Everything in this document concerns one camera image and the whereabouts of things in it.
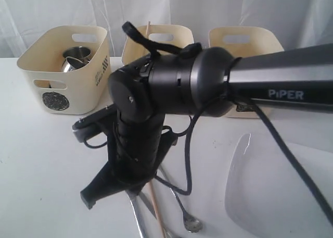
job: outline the metal utensil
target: metal utensil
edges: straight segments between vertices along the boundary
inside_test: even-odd
[[[130,192],[130,191],[126,191],[127,195],[130,198],[131,201],[131,205],[133,208],[133,213],[135,216],[135,220],[136,220],[136,225],[137,228],[139,229],[139,234],[141,238],[149,238],[149,236],[147,235],[146,229],[145,229],[145,225],[143,223],[143,218],[139,209],[139,205],[137,203],[137,195]]]
[[[140,192],[139,193],[139,197],[141,198],[141,200],[143,201],[143,203],[146,205],[146,207],[148,208],[149,212],[155,217],[155,219],[157,220],[156,218],[156,215],[155,215],[155,211],[154,211],[154,207],[152,205],[152,203],[150,202],[150,200],[148,199],[148,197],[143,193],[143,192]],[[169,238],[181,238],[180,236],[178,236],[177,234],[175,234],[173,231],[171,231],[166,225],[165,223],[163,223],[163,228],[164,228],[164,231],[166,233],[166,235],[169,237]]]
[[[91,53],[92,51],[88,47],[84,46],[76,46],[67,49],[63,52],[62,56],[66,57],[74,57],[80,61],[82,61],[85,65],[89,64],[91,60]]]
[[[160,165],[159,170],[161,171],[164,178],[167,181],[169,181],[168,176],[167,176],[165,170],[163,169],[162,165]],[[178,202],[178,204],[179,204],[179,206],[180,206],[180,208],[183,212],[183,222],[184,222],[185,229],[190,233],[198,233],[203,228],[202,222],[200,220],[198,220],[197,218],[195,218],[193,215],[189,214],[185,210],[185,208],[184,208],[179,196],[177,195],[177,193],[173,189],[170,189],[170,190],[171,190],[172,194],[175,196],[175,198],[176,198],[176,200],[177,200],[177,202]]]
[[[85,66],[85,64],[74,57],[66,57],[65,61],[62,64],[61,72],[69,72],[72,70],[77,70]]]

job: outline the basket handle hole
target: basket handle hole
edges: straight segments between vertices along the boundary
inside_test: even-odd
[[[249,35],[226,35],[223,37],[226,44],[247,44],[250,43]]]
[[[97,43],[97,36],[93,34],[73,34],[72,39],[75,42]]]
[[[170,42],[173,40],[173,35],[169,33],[151,33],[148,38],[155,42]]]
[[[61,81],[54,80],[33,80],[33,83],[38,88],[47,88],[47,89],[66,89],[67,85]]]

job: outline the white plastic basket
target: white plastic basket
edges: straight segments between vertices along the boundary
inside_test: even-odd
[[[284,49],[276,36],[269,30],[260,27],[220,27],[209,32],[209,46],[222,47],[234,57],[251,57],[275,52]],[[269,114],[271,109],[263,107],[262,110]],[[233,107],[226,117],[257,118],[255,112],[238,112]]]
[[[92,42],[77,42],[73,36],[94,36]],[[18,59],[41,106],[48,112],[80,115],[94,109],[107,84],[110,69],[107,30],[95,26],[60,26],[47,31]],[[68,48],[86,46],[92,51],[89,64],[60,72]],[[51,88],[50,83],[63,85]]]
[[[153,33],[160,34],[171,34],[173,39],[171,41],[158,41],[160,43],[167,43],[184,48],[185,46],[194,43],[192,31],[185,26],[178,26],[175,24],[148,24],[146,26],[139,26],[138,31],[146,38]],[[148,51],[141,45],[135,43],[129,37],[126,40],[123,54],[122,62],[127,65],[134,60],[145,56]]]

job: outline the white backdrop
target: white backdrop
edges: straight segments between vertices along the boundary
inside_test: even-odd
[[[102,26],[110,54],[121,56],[121,25],[181,24],[208,45],[209,30],[259,26],[285,49],[333,42],[333,0],[0,0],[0,57],[18,57],[45,31],[61,25]]]

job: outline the metal cup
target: metal cup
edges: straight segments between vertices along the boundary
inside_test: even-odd
[[[65,61],[62,64],[61,72],[69,72],[72,70],[77,70],[85,66],[85,64],[74,57],[66,57]]]
[[[67,49],[66,51],[63,52],[62,56],[64,58],[67,57],[74,57],[80,61],[82,61],[85,65],[89,64],[91,60],[91,50],[88,47],[84,46],[76,46]]]

